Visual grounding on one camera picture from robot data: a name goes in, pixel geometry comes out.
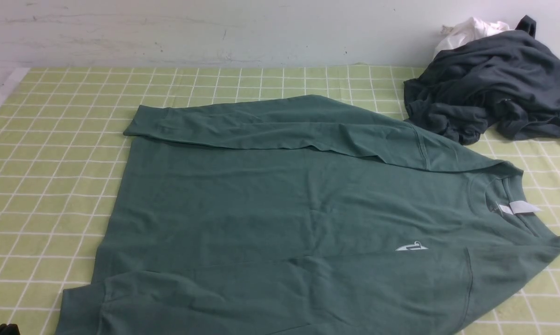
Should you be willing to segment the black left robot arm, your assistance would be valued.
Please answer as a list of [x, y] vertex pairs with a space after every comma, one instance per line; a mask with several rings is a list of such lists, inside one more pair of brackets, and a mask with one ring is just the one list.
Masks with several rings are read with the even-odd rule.
[[1, 324], [0, 335], [20, 335], [20, 329], [17, 324]]

